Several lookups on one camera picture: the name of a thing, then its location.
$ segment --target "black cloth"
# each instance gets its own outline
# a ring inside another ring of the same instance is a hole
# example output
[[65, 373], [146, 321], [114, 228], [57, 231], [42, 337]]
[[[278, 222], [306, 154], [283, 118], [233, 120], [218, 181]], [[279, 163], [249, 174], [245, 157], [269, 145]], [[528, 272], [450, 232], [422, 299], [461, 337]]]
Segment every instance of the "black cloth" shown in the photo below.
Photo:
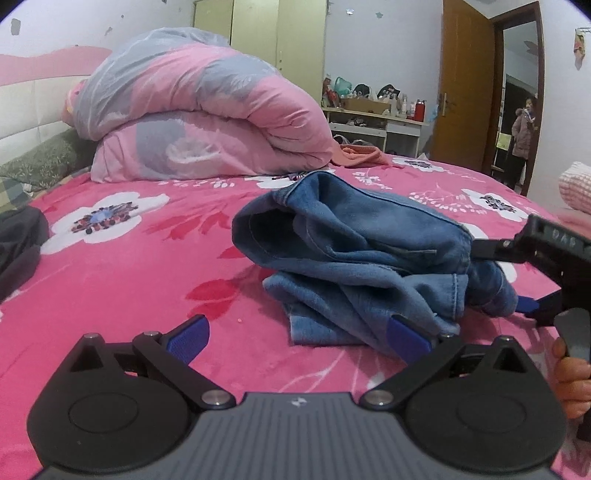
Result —
[[512, 153], [507, 155], [504, 168], [505, 182], [511, 190], [515, 190], [515, 185], [517, 185], [521, 178], [521, 172], [523, 171], [524, 165], [524, 158], [516, 157]]
[[0, 301], [33, 276], [48, 238], [47, 219], [35, 207], [0, 213]]

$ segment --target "door frame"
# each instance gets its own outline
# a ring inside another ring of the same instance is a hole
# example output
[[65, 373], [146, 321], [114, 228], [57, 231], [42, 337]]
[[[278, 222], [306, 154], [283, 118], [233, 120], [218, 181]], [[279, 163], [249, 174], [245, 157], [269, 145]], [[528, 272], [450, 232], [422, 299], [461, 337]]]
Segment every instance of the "door frame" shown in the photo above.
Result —
[[495, 160], [496, 136], [499, 128], [499, 117], [501, 114], [501, 100], [503, 94], [503, 73], [505, 60], [505, 44], [503, 31], [507, 28], [517, 27], [529, 22], [535, 22], [538, 33], [538, 103], [535, 109], [535, 128], [530, 144], [530, 154], [525, 169], [525, 181], [521, 194], [527, 195], [530, 189], [531, 176], [534, 171], [535, 158], [538, 153], [540, 142], [540, 131], [542, 124], [542, 112], [544, 108], [544, 34], [542, 29], [542, 15], [538, 1], [515, 8], [501, 15], [491, 18], [495, 27], [495, 70], [492, 88], [491, 117], [486, 137], [484, 161], [482, 173], [490, 175], [492, 164]]

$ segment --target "white flower print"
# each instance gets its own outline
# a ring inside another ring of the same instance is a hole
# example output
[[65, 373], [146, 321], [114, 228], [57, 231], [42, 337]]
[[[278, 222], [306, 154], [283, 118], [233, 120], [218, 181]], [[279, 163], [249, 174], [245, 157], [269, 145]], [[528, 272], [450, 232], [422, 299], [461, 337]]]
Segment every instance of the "white flower print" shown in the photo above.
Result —
[[422, 203], [423, 205], [427, 205], [434, 209], [448, 210], [453, 213], [470, 212], [478, 213], [479, 215], [486, 214], [486, 210], [468, 202], [468, 198], [463, 193], [455, 195], [442, 189], [438, 183], [435, 184], [434, 190], [428, 190], [426, 192], [411, 192], [408, 197], [411, 200], [415, 200], [418, 203]]
[[588, 442], [577, 439], [580, 420], [569, 420], [566, 439], [562, 445], [562, 454], [570, 463], [577, 464], [581, 478], [588, 478], [591, 473], [591, 446]]
[[225, 189], [228, 187], [233, 187], [235, 185], [235, 183], [230, 181], [230, 179], [215, 178], [215, 179], [199, 180], [199, 181], [195, 182], [195, 184], [193, 186], [200, 187], [201, 185], [205, 185], [205, 184], [213, 185], [213, 188], [215, 188], [215, 189]]
[[[227, 187], [233, 187], [235, 185], [235, 183], [230, 181], [230, 179], [220, 179], [220, 178], [198, 180], [191, 185], [192, 181], [193, 180], [173, 180], [173, 187], [181, 187], [181, 188], [200, 187], [201, 185], [206, 185], [209, 183], [210, 185], [213, 185], [213, 188], [215, 188], [215, 189], [219, 189], [219, 188], [225, 189]], [[168, 185], [168, 182], [165, 180], [159, 181], [158, 185]]]
[[381, 183], [381, 179], [377, 175], [369, 176], [369, 170], [368, 171], [354, 171], [353, 176], [355, 177], [355, 179], [359, 180], [364, 185], [380, 187], [380, 189], [382, 189], [382, 190], [392, 190], [387, 185], [384, 185], [383, 183]]
[[423, 160], [422, 158], [394, 157], [392, 162], [398, 165], [408, 165], [420, 171], [447, 171], [445, 168], [433, 165], [428, 160]]
[[470, 197], [472, 203], [475, 203], [486, 210], [497, 212], [507, 220], [522, 222], [527, 218], [527, 213], [511, 205], [507, 200], [496, 193], [478, 193], [469, 189], [462, 189], [462, 191]]
[[[137, 192], [119, 192], [92, 207], [80, 207], [51, 226], [53, 236], [41, 246], [41, 253], [54, 254], [80, 241], [99, 244], [119, 238], [139, 225], [143, 213], [166, 205], [168, 200], [164, 193], [140, 198]], [[90, 223], [80, 223], [83, 219]]]
[[[462, 225], [470, 232], [473, 238], [488, 240], [488, 235], [480, 227], [472, 223], [463, 223]], [[499, 265], [509, 283], [517, 280], [517, 270], [513, 264], [509, 262], [497, 262], [496, 264]]]
[[[327, 168], [322, 170], [328, 173], [335, 173], [336, 170]], [[271, 176], [271, 175], [259, 175], [257, 177], [244, 177], [244, 180], [254, 180], [257, 182], [256, 186], [260, 189], [275, 190], [282, 189], [294, 184], [297, 180], [290, 180], [289, 176]]]

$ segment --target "white headboard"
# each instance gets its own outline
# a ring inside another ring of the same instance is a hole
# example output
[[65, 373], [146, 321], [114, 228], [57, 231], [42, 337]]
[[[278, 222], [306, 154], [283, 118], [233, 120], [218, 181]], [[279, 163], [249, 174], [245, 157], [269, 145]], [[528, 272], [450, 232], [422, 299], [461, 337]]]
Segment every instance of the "white headboard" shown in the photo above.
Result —
[[0, 164], [68, 128], [61, 111], [68, 91], [86, 76], [54, 77], [0, 86]]

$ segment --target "blue jeans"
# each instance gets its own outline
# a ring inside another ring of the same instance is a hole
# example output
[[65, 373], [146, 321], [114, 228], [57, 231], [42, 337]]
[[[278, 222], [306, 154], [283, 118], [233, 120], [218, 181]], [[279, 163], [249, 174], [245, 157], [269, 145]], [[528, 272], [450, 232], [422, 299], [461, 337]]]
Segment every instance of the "blue jeans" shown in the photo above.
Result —
[[453, 220], [392, 193], [315, 172], [246, 205], [232, 239], [283, 304], [297, 344], [366, 343], [394, 355], [388, 321], [431, 335], [458, 333], [465, 305], [491, 316], [517, 295], [490, 261], [470, 261], [472, 237]]

